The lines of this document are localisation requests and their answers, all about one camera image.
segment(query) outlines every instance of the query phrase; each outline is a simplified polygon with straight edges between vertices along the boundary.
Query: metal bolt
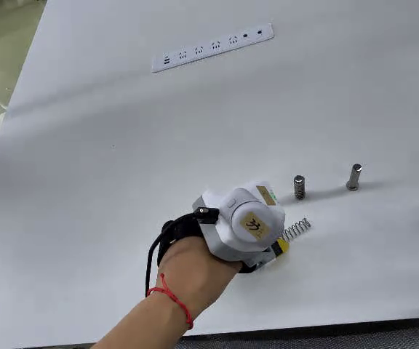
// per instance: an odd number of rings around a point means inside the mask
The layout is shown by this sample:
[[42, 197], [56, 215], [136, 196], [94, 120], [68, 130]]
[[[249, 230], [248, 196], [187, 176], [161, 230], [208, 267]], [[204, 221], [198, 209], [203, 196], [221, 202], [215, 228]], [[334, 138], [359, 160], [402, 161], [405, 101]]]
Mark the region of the metal bolt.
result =
[[294, 177], [294, 195], [298, 200], [305, 198], [305, 178], [297, 175]]
[[362, 173], [362, 165], [354, 164], [352, 166], [352, 172], [350, 173], [350, 179], [346, 184], [347, 189], [350, 191], [358, 190], [358, 179], [360, 178], [360, 173]]

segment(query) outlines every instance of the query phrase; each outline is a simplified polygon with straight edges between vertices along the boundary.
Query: power strip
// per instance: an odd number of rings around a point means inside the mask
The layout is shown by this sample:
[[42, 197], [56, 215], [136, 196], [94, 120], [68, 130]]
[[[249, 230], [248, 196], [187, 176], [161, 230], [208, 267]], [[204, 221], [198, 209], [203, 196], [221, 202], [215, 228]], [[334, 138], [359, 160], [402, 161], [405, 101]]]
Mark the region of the power strip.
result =
[[257, 44], [273, 37], [273, 26], [270, 23], [257, 25], [256, 27], [238, 33], [227, 34], [213, 40], [183, 47], [177, 51], [157, 55], [153, 58], [151, 71], [157, 73], [196, 60], [220, 55], [233, 49], [241, 49], [242, 47]]

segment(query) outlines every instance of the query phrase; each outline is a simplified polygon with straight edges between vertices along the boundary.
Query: red bracelet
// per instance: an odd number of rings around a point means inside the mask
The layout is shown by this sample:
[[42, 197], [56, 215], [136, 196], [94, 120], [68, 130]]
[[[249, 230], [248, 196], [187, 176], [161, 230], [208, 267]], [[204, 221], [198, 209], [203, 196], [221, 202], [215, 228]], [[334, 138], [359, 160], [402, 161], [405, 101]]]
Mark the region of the red bracelet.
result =
[[163, 283], [163, 288], [161, 287], [153, 287], [152, 289], [149, 289], [148, 292], [146, 292], [146, 297], [148, 297], [153, 291], [161, 292], [164, 294], [167, 294], [171, 300], [176, 302], [184, 311], [185, 315], [187, 316], [186, 323], [188, 324], [188, 329], [193, 329], [193, 320], [192, 315], [190, 315], [190, 311], [188, 311], [188, 308], [183, 304], [179, 299], [175, 296], [175, 294], [172, 293], [172, 291], [167, 287], [166, 281], [164, 280], [164, 274], [159, 274], [161, 276], [161, 282]]

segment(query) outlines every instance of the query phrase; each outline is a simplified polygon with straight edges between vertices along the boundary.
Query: bolt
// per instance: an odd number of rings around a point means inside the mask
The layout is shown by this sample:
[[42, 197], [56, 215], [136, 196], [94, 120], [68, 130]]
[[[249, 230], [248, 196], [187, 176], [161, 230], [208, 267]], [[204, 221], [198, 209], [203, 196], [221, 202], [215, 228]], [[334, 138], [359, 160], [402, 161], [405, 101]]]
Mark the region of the bolt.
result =
[[346, 184], [347, 189], [350, 191], [358, 190], [358, 179], [360, 177], [360, 173], [362, 173], [362, 165], [354, 164], [352, 166], [352, 172], [350, 173], [350, 179]]
[[305, 198], [305, 178], [297, 175], [294, 177], [294, 195], [298, 200]]

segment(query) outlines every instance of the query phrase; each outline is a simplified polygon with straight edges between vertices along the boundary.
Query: black wire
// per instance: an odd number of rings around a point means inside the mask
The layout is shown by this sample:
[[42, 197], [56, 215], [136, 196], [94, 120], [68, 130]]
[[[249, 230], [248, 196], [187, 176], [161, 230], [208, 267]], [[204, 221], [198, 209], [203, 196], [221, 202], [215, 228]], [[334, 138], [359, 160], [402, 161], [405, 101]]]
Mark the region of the black wire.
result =
[[188, 213], [183, 215], [182, 217], [177, 218], [176, 220], [172, 221], [162, 232], [158, 235], [155, 241], [151, 244], [150, 250], [148, 251], [148, 262], [146, 265], [146, 277], [145, 277], [145, 297], [150, 289], [150, 273], [151, 273], [151, 263], [153, 262], [153, 253], [156, 246], [158, 246], [159, 242], [168, 234], [172, 232], [172, 229], [183, 220], [187, 220], [188, 218], [194, 218], [195, 215], [193, 213]]

